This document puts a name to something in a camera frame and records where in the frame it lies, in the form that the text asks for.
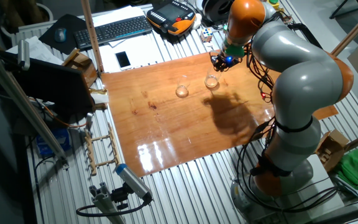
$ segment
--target keyboard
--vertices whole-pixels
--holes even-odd
[[[94,29],[96,31],[99,45],[103,45],[114,40],[121,40],[137,35],[147,34],[152,31],[152,27],[146,21],[145,16],[138,16],[112,22],[110,24],[95,27]],[[88,30],[85,29],[74,32],[74,37],[79,49],[83,50],[92,47]]]

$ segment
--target wooden board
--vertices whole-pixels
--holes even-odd
[[[209,55],[200,54],[102,74],[125,162],[138,176],[244,144],[274,116],[245,63],[225,72],[213,91],[204,84],[209,67]],[[175,94],[182,75],[191,81],[186,98]],[[314,115],[334,114],[330,106]]]

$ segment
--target small glass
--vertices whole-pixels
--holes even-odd
[[[222,72],[215,71],[214,68],[209,68],[205,77],[205,86],[207,88],[214,88],[219,83],[219,79],[222,76]]]
[[[180,98],[184,98],[189,95],[188,87],[190,86],[190,79],[186,75],[182,75],[178,79],[178,86],[177,86],[177,96]]]

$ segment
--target mouse pad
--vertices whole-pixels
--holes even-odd
[[[55,32],[59,28],[65,28],[67,30],[66,41],[63,43],[55,41]],[[56,21],[54,25],[39,38],[39,40],[68,55],[74,48],[77,47],[77,43],[74,39],[74,32],[84,29],[86,29],[86,23],[84,20],[79,19],[76,16],[66,14]]]

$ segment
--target smartphone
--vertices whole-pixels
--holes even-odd
[[[128,56],[125,52],[116,53],[116,57],[121,71],[132,68],[132,65],[129,62]]]

